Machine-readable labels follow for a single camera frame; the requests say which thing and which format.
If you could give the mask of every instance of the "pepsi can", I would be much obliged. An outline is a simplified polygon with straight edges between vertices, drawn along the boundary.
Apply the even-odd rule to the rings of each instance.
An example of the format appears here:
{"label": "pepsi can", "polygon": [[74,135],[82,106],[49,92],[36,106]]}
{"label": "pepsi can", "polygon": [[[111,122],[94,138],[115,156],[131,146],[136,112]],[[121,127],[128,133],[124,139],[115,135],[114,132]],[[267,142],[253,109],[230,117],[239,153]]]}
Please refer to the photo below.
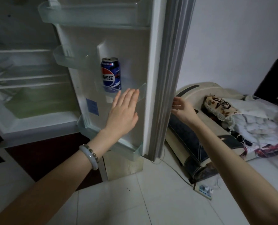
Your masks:
{"label": "pepsi can", "polygon": [[101,60],[101,72],[103,85],[107,92],[117,92],[121,90],[120,63],[116,57],[104,57]]}

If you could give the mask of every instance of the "refrigerator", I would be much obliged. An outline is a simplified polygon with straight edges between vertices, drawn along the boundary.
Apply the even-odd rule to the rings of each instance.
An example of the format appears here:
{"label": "refrigerator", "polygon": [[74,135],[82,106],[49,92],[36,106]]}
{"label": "refrigerator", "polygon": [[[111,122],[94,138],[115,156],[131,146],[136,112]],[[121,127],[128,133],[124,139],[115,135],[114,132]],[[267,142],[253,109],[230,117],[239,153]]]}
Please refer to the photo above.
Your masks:
{"label": "refrigerator", "polygon": [[132,161],[154,161],[163,147],[194,3],[0,0],[3,147],[75,132],[92,139],[118,92],[104,86],[101,59],[117,57],[121,91],[140,90],[139,120],[111,150]]}

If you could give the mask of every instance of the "forearm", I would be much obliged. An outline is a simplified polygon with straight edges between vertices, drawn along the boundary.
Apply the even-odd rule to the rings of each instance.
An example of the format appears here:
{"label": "forearm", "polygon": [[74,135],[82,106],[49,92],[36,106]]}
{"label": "forearm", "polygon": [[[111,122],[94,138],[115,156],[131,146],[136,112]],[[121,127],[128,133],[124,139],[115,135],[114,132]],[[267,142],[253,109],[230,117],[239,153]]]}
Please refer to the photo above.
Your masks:
{"label": "forearm", "polygon": [[201,120],[189,125],[251,224],[278,223],[278,192]]}
{"label": "forearm", "polygon": [[[101,130],[88,145],[101,158],[116,139]],[[2,213],[0,224],[45,224],[75,192],[92,165],[81,151],[49,172],[14,200]]]}

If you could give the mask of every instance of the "blue sticker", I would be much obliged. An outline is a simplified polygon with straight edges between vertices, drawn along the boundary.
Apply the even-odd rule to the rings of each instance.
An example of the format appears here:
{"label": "blue sticker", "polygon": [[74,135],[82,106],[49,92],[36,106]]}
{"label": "blue sticker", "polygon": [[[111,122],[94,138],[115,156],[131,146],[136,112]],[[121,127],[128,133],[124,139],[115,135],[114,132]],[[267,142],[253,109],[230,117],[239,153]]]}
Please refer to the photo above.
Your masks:
{"label": "blue sticker", "polygon": [[90,99],[86,99],[86,100],[87,100],[88,111],[90,113],[93,113],[93,114],[99,116],[97,102],[90,100]]}

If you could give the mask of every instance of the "tile floor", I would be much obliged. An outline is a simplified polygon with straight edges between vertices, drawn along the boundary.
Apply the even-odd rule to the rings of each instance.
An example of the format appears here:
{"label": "tile floor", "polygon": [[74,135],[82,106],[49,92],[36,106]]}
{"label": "tile floor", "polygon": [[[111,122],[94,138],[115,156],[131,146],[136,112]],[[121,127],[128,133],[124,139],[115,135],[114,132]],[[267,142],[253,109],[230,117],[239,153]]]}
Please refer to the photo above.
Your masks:
{"label": "tile floor", "polygon": [[[175,155],[165,145],[164,161],[187,180]],[[0,212],[34,181],[0,149]],[[278,190],[278,156],[250,164]],[[194,192],[164,162],[144,159],[142,172],[75,192],[48,222],[51,224],[248,224],[219,176],[212,201]]]}

